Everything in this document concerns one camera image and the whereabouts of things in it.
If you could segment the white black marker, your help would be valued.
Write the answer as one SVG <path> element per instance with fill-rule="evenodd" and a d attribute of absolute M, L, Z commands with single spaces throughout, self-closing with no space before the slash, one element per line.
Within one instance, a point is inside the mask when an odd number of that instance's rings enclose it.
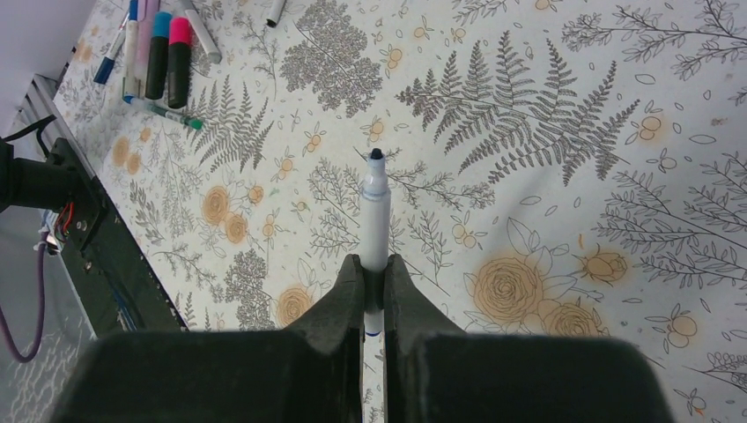
<path fill-rule="evenodd" d="M 266 26 L 274 28 L 277 26 L 280 17 L 282 16 L 283 9 L 285 7 L 285 0 L 273 0 L 271 3 L 270 11 L 265 20 Z"/>

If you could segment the white marker blue tip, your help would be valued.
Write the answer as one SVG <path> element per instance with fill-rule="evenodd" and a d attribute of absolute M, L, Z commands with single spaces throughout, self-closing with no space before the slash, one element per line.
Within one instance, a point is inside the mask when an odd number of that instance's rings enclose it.
<path fill-rule="evenodd" d="M 363 269 L 365 303 L 364 330 L 379 335 L 384 328 L 383 292 L 388 265 L 388 230 L 391 192 L 386 173 L 386 158 L 374 148 L 366 161 L 367 173 L 360 192 L 359 261 Z"/>

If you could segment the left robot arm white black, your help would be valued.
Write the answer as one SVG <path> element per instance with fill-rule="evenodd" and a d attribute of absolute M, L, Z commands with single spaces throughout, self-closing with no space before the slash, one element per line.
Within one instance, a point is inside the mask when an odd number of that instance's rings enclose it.
<path fill-rule="evenodd" d="M 1 212 L 11 206 L 59 210 L 70 201 L 73 191 L 81 184 L 80 175 L 74 167 L 65 167 L 54 161 L 16 158 L 14 155 L 11 141 L 34 133 L 48 159 L 50 151 L 41 135 L 56 119 L 55 115 L 48 115 L 1 138 Z"/>

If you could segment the blue cap near arm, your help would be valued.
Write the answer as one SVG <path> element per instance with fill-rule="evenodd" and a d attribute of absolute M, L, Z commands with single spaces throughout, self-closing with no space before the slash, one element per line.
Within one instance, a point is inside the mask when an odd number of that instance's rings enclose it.
<path fill-rule="evenodd" d="M 93 82 L 99 85 L 105 85 L 115 67 L 115 60 L 119 52 L 122 49 L 122 45 L 125 41 L 125 27 L 129 21 L 129 12 L 127 12 L 119 25 L 118 32 L 115 40 L 112 42 L 107 52 L 103 56 L 100 66 L 94 76 Z"/>

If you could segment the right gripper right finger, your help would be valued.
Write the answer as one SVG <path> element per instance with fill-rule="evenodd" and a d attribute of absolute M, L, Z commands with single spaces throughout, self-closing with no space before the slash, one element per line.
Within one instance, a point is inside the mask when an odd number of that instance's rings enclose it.
<path fill-rule="evenodd" d="M 389 422 L 668 422 L 643 355 L 612 338 L 469 333 L 392 255 L 384 279 Z"/>

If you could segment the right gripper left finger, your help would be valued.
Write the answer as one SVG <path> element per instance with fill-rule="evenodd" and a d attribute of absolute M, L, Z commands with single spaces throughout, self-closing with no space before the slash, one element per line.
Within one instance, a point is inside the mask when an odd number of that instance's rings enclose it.
<path fill-rule="evenodd" d="M 96 341 L 55 422 L 359 422 L 363 272 L 281 330 L 133 331 Z"/>

